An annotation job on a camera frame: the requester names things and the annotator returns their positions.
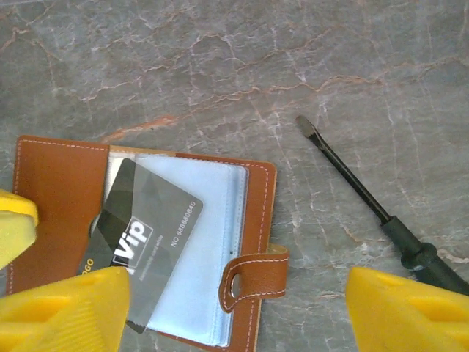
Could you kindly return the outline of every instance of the black screwdriver handle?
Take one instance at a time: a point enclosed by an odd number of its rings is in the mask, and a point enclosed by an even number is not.
[[[402,266],[418,281],[469,296],[469,284],[438,257],[436,247],[420,242],[397,216],[381,229],[401,251]]]

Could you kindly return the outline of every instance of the vip card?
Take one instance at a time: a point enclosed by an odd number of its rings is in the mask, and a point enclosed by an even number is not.
[[[202,208],[188,192],[128,158],[122,161],[79,273],[127,269],[133,329],[143,332],[151,318]]]

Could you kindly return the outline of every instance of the marble surface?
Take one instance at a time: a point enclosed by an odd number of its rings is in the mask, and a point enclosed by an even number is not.
[[[271,240],[291,260],[287,295],[262,306],[258,351],[357,351],[349,269],[408,273],[294,118],[469,279],[468,22],[469,0],[0,7],[0,186],[22,133],[270,161]],[[195,349],[126,330],[121,350]]]

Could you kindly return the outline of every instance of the leather flap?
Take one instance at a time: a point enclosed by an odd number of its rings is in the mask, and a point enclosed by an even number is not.
[[[283,296],[287,286],[288,256],[285,247],[269,244],[266,253],[231,260],[224,269],[218,290],[223,310],[229,313],[247,299]]]
[[[13,192],[39,213],[36,241],[8,266],[7,294],[76,275],[100,212],[109,147],[22,136]]]

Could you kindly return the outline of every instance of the brown leather wallet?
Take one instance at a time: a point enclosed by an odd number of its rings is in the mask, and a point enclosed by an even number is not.
[[[76,275],[102,205],[110,152],[165,153],[249,170],[241,255],[225,267],[219,287],[222,308],[234,315],[230,345],[220,348],[170,337],[208,351],[255,351],[261,301],[285,294],[288,267],[287,249],[269,245],[276,168],[263,161],[20,137],[13,191],[36,203],[40,223],[36,242],[8,266],[7,294]],[[240,292],[233,296],[236,276]]]

